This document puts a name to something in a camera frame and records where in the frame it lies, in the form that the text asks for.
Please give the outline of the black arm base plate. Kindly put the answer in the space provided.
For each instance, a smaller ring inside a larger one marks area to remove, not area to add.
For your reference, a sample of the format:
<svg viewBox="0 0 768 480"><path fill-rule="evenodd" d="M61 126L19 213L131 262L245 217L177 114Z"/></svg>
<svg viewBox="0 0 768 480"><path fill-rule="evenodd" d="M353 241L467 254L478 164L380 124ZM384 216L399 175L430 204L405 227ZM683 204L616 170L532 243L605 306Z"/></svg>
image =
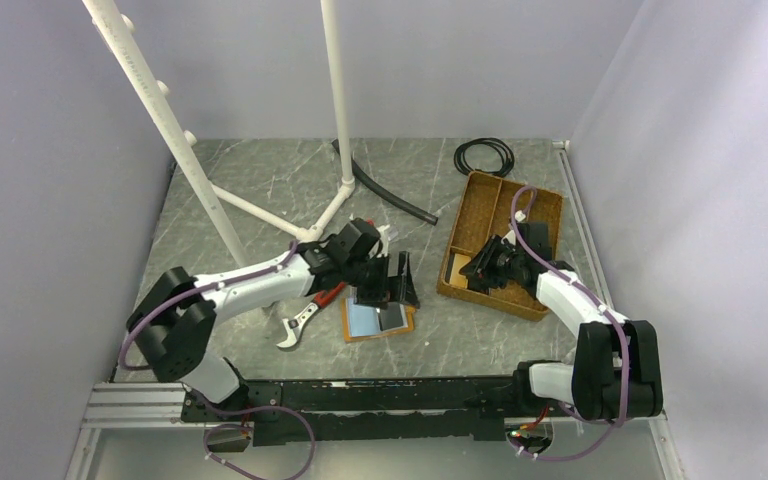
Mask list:
<svg viewBox="0 0 768 480"><path fill-rule="evenodd" d="M498 441L538 416L559 415L554 400L533 397L511 374L403 379L247 380L209 408L184 397L187 424L234 423L256 446L468 437Z"/></svg>

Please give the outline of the black VIP credit card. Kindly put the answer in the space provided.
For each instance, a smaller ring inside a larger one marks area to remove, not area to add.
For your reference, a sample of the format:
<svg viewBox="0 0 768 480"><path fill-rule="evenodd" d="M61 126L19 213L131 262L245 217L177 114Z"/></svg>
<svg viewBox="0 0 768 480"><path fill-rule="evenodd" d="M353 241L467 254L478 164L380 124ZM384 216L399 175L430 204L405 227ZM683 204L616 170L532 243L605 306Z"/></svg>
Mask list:
<svg viewBox="0 0 768 480"><path fill-rule="evenodd" d="M378 325L381 332L403 329L408 326L406 311L400 305L380 309Z"/></svg>

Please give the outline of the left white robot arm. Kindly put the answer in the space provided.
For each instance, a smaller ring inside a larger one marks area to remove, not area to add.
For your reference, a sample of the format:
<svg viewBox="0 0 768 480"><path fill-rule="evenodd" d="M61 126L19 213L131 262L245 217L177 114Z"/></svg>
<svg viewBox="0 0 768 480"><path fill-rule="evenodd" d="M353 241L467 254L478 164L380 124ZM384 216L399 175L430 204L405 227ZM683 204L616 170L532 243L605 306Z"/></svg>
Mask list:
<svg viewBox="0 0 768 480"><path fill-rule="evenodd" d="M354 218L336 234L294 242L286 252L247 267L202 275L182 267L164 272L126 322L118 366L179 382L200 393L221 419L235 419L246 409L247 387L228 360L209 352L214 328L250 310L341 284L354 288L364 306L420 306L409 253L390 255L383 228Z"/></svg>

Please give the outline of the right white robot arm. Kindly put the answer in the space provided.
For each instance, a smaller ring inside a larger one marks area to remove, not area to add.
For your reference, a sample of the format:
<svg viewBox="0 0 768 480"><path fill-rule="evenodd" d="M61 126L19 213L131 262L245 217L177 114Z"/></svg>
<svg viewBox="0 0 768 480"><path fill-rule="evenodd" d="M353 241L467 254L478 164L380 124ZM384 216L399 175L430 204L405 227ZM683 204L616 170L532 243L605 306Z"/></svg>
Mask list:
<svg viewBox="0 0 768 480"><path fill-rule="evenodd" d="M458 270L469 289L488 293L515 283L554 313L576 339L570 364L526 361L514 372L511 401L534 415L549 400L587 421L655 417L663 410L657 333L646 320L609 308L557 260L543 222L518 222L491 236Z"/></svg>

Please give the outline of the brown woven divided tray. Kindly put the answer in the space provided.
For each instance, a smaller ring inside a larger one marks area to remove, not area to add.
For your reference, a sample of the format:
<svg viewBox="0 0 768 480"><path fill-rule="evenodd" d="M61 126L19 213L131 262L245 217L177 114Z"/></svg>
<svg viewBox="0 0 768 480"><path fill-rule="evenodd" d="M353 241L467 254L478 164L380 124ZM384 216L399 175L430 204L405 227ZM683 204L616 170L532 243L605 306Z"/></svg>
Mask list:
<svg viewBox="0 0 768 480"><path fill-rule="evenodd" d="M505 288L493 289L488 294L483 294L470 289L470 279L468 289L454 288L445 281L447 264L452 254L467 255L472 259L493 235L506 237L508 240L520 236L514 220L514 214L518 210L524 210L528 214L526 222L548 224L549 242L556 258L563 197L559 193L540 188L529 188L523 194L517 195L516 192L522 187L519 183L486 173L473 172L468 176L444 253L437 292L446 297L538 322L548 314L549 309L536 299L536 291L527 292L510 281ZM510 234L511 230L515 232L515 236Z"/></svg>

